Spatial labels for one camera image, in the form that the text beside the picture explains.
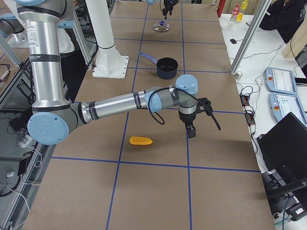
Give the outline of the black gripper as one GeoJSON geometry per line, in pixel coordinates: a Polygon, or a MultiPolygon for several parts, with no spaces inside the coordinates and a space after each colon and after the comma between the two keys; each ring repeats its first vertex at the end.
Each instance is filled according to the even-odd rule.
{"type": "Polygon", "coordinates": [[[173,7],[178,4],[178,0],[164,0],[164,18],[167,19],[167,8],[166,7],[173,7]]]}

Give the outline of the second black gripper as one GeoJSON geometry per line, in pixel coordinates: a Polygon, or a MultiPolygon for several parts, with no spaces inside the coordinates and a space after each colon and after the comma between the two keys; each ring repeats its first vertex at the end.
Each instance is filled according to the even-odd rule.
{"type": "Polygon", "coordinates": [[[179,112],[179,119],[187,125],[187,132],[188,132],[188,138],[195,138],[196,137],[196,128],[192,124],[193,121],[196,118],[196,113],[192,114],[184,114],[182,112],[179,112]]]}

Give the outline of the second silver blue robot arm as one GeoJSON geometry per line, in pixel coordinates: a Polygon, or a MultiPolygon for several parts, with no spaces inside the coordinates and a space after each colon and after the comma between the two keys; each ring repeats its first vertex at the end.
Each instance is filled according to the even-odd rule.
{"type": "Polygon", "coordinates": [[[63,92],[57,26],[72,5],[66,0],[18,0],[16,7],[26,25],[35,84],[36,100],[27,124],[34,140],[55,145],[93,120],[143,108],[158,112],[172,106],[179,108],[189,137],[195,137],[192,122],[196,116],[198,82],[194,76],[182,75],[175,85],[166,88],[153,87],[98,102],[70,103],[63,92]]]}

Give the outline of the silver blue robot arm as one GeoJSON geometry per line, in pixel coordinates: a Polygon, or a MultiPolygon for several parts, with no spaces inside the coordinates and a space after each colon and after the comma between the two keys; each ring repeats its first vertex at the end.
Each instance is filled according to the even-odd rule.
{"type": "Polygon", "coordinates": [[[146,2],[149,4],[149,5],[153,5],[155,3],[155,0],[146,0],[146,2]]]}

